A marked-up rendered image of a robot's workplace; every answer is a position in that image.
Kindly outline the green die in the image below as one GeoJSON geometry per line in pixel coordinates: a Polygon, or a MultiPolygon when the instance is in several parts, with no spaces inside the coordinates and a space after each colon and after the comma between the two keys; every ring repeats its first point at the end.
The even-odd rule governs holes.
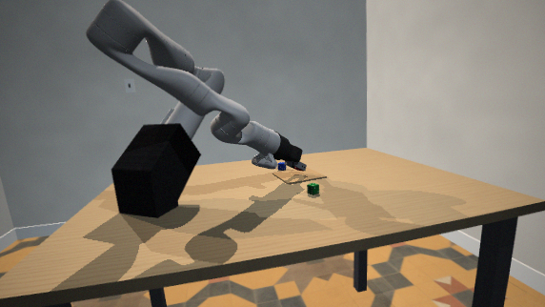
{"type": "Polygon", "coordinates": [[[319,193],[319,184],[311,183],[307,185],[308,194],[318,194],[319,193]]]}

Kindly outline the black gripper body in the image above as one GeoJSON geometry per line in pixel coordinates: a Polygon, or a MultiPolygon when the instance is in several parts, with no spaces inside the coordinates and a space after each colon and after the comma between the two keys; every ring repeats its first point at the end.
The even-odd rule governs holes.
{"type": "MultiPolygon", "coordinates": [[[[268,128],[267,128],[268,129],[268,128]]],[[[269,140],[259,151],[259,154],[252,158],[252,164],[266,169],[275,169],[276,160],[299,162],[302,150],[290,143],[290,141],[278,132],[269,130],[269,140]]]]}

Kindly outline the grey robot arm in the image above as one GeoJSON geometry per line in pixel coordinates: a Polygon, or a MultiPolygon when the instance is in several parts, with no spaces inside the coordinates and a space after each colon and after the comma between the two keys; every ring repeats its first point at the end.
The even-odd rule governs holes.
{"type": "Polygon", "coordinates": [[[220,95],[225,84],[223,72],[195,67],[188,51],[124,1],[109,0],[86,35],[105,55],[179,100],[161,124],[180,123],[192,139],[205,115],[220,111],[210,125],[218,140],[256,150],[267,144],[269,130],[250,121],[242,105],[220,95]],[[153,65],[132,54],[144,37],[153,65]]]}

